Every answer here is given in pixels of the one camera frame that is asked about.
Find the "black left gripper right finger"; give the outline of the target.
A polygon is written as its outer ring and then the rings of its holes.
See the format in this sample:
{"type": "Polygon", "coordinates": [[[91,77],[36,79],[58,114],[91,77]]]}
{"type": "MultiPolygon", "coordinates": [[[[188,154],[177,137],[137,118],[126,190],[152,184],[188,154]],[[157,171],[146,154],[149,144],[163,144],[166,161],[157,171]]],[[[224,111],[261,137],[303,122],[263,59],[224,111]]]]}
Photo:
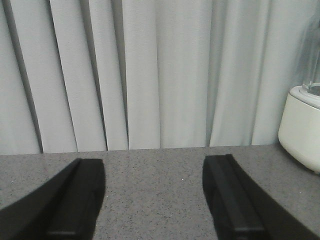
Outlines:
{"type": "Polygon", "coordinates": [[[220,240],[318,240],[268,195],[231,154],[208,155],[202,188],[220,240]]]}

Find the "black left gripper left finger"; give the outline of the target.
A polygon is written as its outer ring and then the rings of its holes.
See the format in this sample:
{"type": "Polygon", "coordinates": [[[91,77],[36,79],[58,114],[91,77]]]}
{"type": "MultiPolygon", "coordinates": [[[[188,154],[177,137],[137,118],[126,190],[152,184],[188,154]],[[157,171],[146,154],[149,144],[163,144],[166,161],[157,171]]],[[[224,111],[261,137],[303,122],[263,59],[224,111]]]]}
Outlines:
{"type": "Polygon", "coordinates": [[[75,159],[0,211],[2,240],[91,240],[105,196],[101,159],[75,159]]]}

